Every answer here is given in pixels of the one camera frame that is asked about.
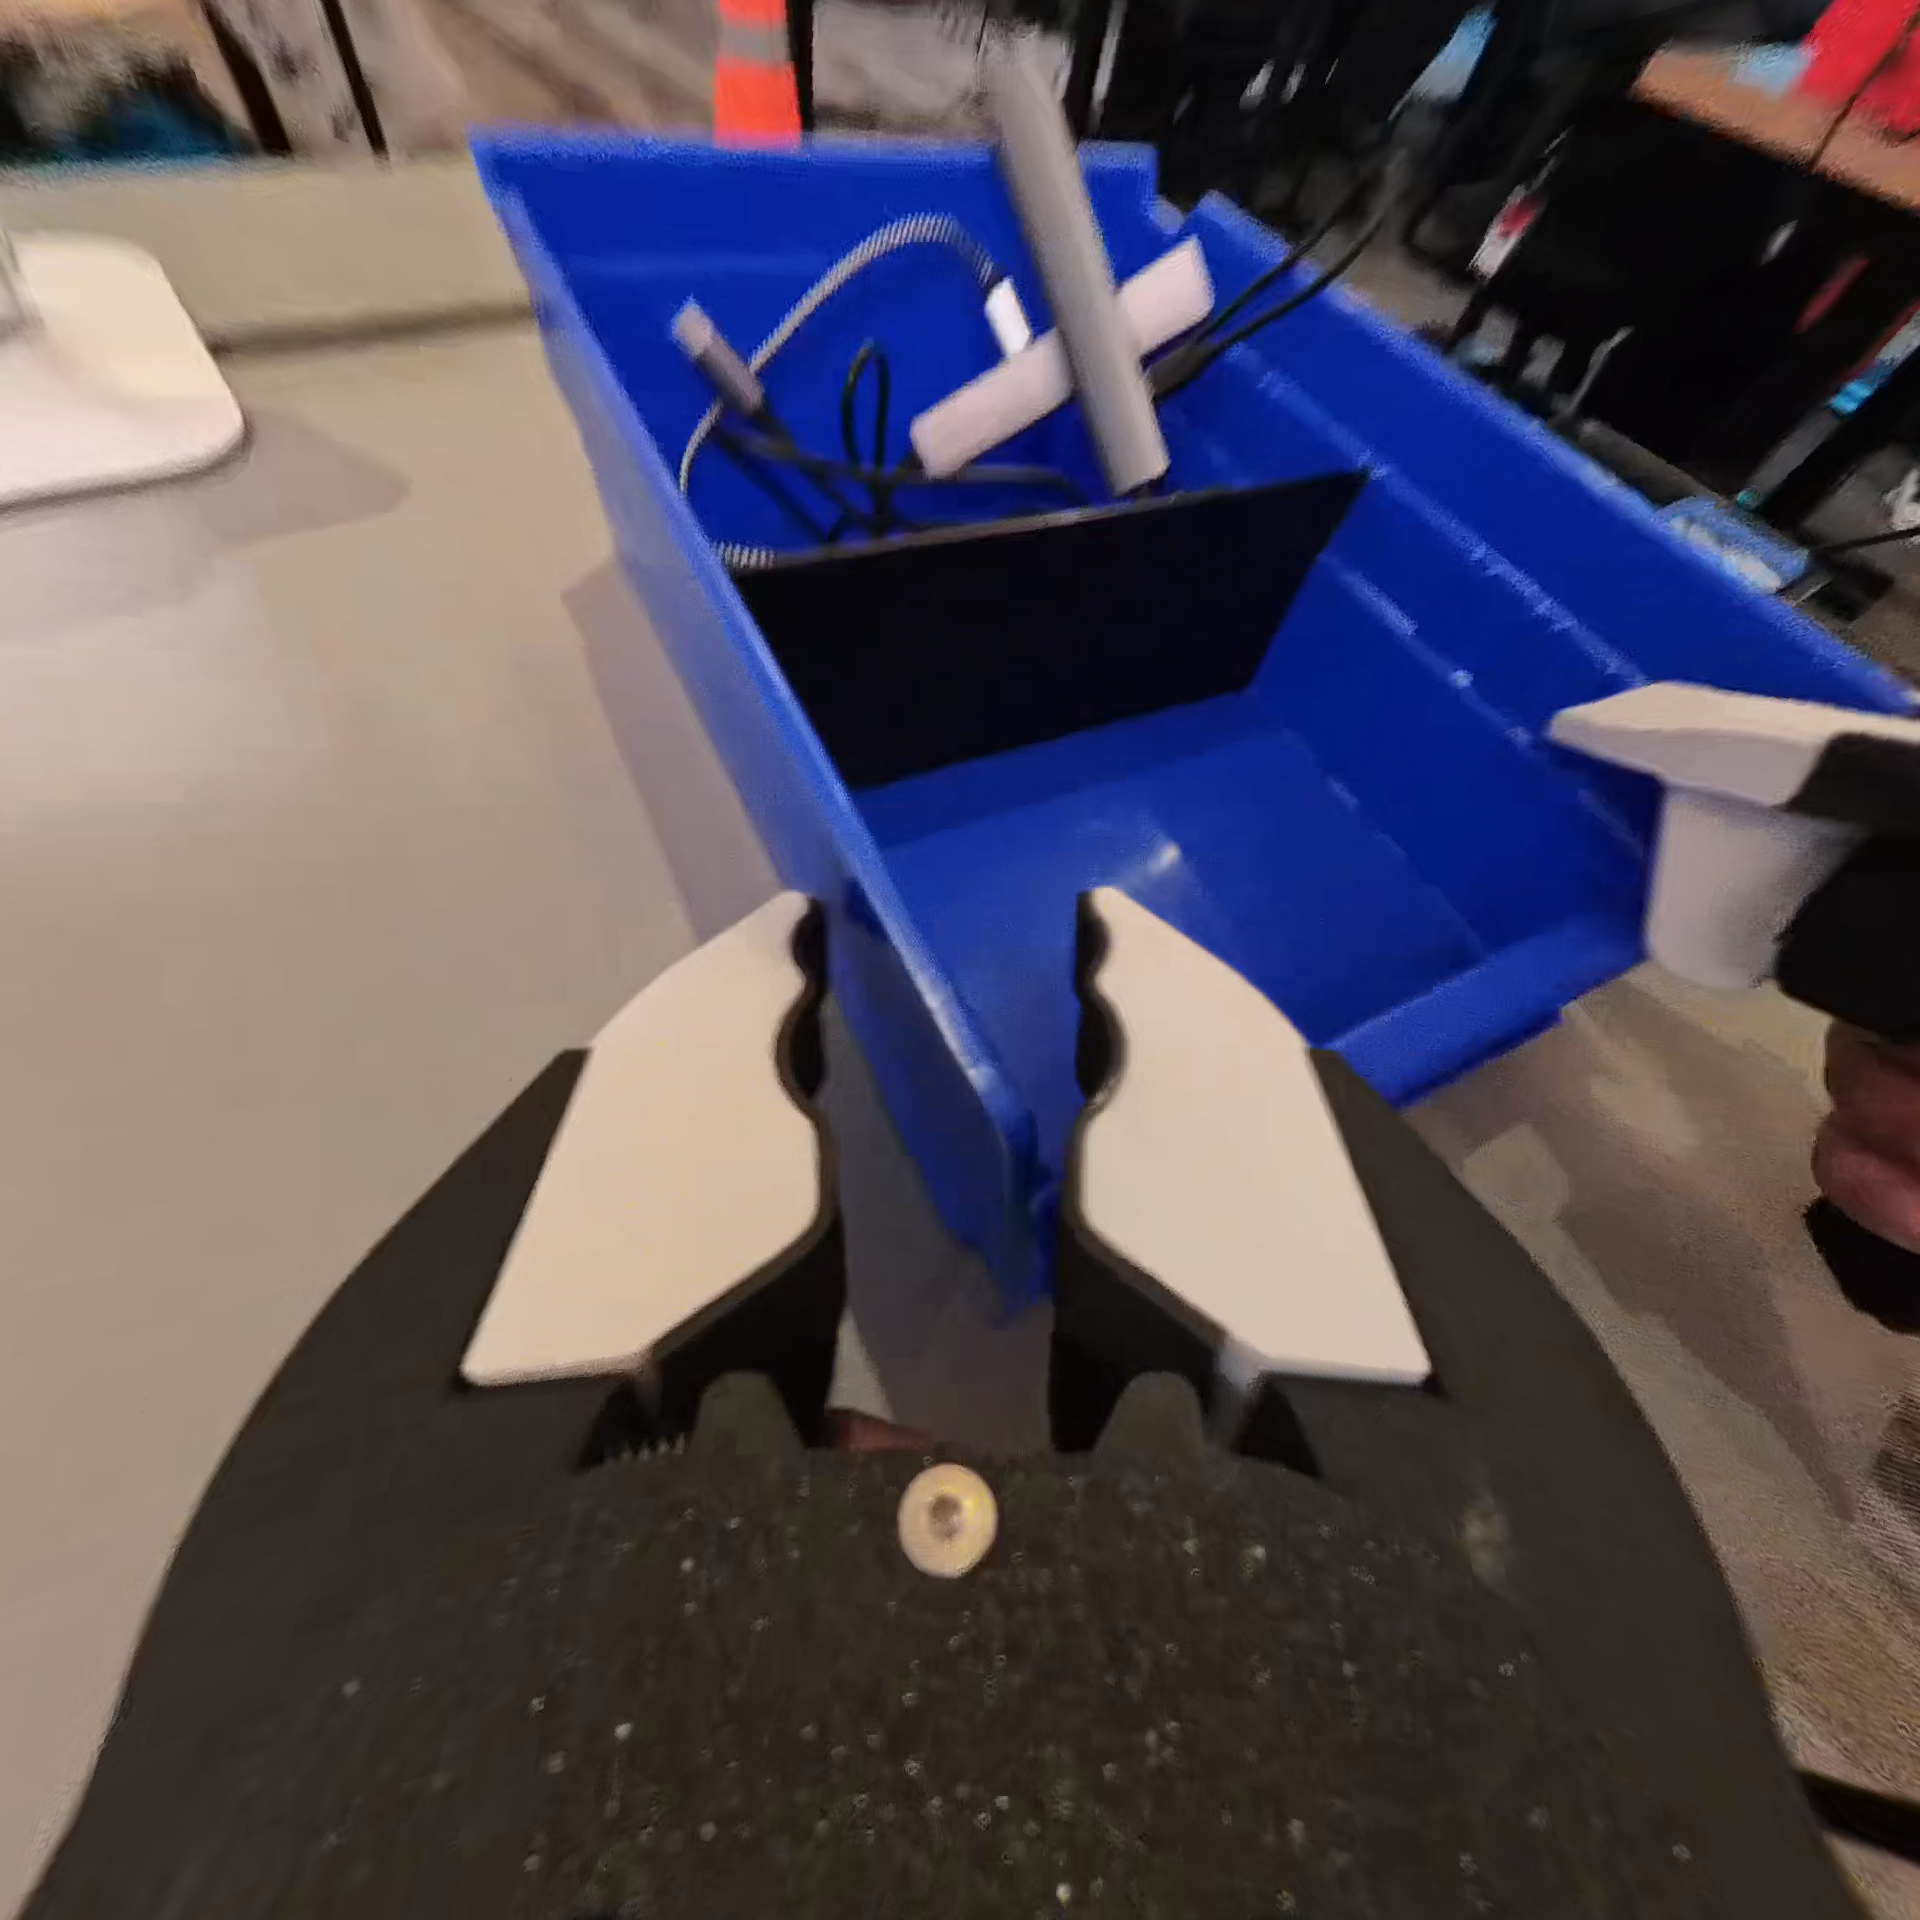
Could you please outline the blue plastic bin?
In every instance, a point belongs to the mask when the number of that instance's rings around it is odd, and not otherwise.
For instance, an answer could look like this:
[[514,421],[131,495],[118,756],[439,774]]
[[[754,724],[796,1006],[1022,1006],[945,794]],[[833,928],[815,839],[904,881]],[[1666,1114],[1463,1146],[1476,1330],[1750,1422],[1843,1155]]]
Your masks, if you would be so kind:
[[[847,550],[808,477],[680,446],[709,385],[686,303],[758,342],[843,253],[935,219],[1042,277],[985,145],[496,129],[471,141],[538,303],[612,550],[779,881],[827,909],[829,986],[945,1227],[1008,1299],[1043,1292],[1074,1088],[1074,909],[1113,885],[1404,1104],[1546,1033],[1642,959],[1658,794],[1549,742],[1642,681],[1907,713],[1911,693],[1735,586],[1634,493],[1341,292],[1164,407],[1159,495],[1369,484],[1255,687],[853,792],[738,572]],[[899,490],[891,541],[1113,510],[1078,413],[999,468]]]

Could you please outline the white folding stand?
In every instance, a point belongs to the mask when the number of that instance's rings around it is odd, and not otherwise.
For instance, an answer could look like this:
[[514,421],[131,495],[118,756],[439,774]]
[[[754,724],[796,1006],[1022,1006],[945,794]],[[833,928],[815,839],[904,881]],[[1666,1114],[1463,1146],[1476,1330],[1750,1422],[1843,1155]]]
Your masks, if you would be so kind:
[[4,514],[191,479],[240,439],[240,405],[149,249],[4,235]]

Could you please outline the orange traffic cone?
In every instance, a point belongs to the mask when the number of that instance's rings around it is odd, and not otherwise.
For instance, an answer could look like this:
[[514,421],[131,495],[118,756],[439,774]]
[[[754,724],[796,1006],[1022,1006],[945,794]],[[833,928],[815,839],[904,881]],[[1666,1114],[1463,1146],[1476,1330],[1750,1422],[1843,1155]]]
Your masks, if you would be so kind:
[[801,94],[784,0],[715,5],[715,141],[801,141]]

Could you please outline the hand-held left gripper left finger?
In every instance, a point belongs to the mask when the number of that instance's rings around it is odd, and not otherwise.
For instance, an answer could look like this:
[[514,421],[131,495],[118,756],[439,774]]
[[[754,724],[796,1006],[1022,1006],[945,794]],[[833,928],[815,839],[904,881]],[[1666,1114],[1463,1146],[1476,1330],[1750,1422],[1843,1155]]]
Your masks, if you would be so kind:
[[827,914],[784,893],[595,1027],[461,1357],[466,1387],[626,1378],[674,1435],[740,1372],[820,1439],[847,1307],[824,987]]

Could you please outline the grey desk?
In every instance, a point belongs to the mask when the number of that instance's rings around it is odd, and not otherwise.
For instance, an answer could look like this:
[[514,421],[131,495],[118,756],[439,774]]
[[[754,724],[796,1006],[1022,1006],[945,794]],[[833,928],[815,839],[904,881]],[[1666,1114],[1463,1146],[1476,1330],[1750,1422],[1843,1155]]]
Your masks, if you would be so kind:
[[123,239],[220,468],[4,525],[0,1882],[35,1886],[290,1343],[769,896],[461,158],[4,181]]

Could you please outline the wooden background table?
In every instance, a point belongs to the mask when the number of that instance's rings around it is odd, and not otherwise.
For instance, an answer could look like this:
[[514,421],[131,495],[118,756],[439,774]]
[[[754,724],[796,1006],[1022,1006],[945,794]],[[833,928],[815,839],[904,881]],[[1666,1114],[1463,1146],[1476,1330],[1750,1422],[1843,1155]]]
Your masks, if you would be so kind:
[[1757,43],[1671,43],[1644,62],[1628,97],[1695,121],[1789,170],[1855,191],[1898,214],[1920,210],[1920,141],[1864,103],[1839,107],[1789,83],[1782,63],[1763,70]]

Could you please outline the grey hub with cable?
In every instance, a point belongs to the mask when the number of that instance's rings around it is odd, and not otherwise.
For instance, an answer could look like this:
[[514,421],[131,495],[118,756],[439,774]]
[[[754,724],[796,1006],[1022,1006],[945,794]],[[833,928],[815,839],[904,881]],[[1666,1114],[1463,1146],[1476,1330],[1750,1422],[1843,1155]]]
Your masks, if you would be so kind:
[[1100,477],[1119,495],[1148,493],[1168,452],[1064,107],[1026,41],[999,50],[980,80],[999,173],[1042,271]]

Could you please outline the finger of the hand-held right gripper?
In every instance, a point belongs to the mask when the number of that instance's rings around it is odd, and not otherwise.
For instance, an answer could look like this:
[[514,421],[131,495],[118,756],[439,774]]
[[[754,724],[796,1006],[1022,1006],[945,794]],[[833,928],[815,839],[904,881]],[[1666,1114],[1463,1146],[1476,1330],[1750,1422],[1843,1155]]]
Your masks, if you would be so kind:
[[1695,987],[1757,987],[1795,913],[1859,841],[1859,826],[1742,800],[1661,800],[1644,959]]
[[1917,819],[1920,724],[1715,687],[1634,687],[1552,713],[1552,742],[1679,794],[1800,819]]

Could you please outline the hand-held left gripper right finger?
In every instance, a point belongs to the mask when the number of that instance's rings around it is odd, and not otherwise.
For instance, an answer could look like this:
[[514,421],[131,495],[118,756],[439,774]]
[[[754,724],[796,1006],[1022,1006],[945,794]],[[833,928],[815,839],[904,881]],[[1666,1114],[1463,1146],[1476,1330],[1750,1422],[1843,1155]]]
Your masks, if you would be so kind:
[[1426,1343],[1313,1054],[1220,956],[1113,885],[1078,900],[1078,1092],[1047,1435],[1093,1448],[1173,1375],[1228,1448],[1306,1448],[1288,1385],[1422,1392]]

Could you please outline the person's right hand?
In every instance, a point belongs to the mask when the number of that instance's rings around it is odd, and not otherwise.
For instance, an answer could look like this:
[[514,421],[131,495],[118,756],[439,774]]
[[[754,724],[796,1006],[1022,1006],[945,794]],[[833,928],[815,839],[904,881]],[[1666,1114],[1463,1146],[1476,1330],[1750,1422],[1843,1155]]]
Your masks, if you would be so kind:
[[1905,1255],[1920,1252],[1920,1044],[1895,1044],[1855,1026],[1827,1026],[1827,1118],[1812,1174],[1859,1232]]

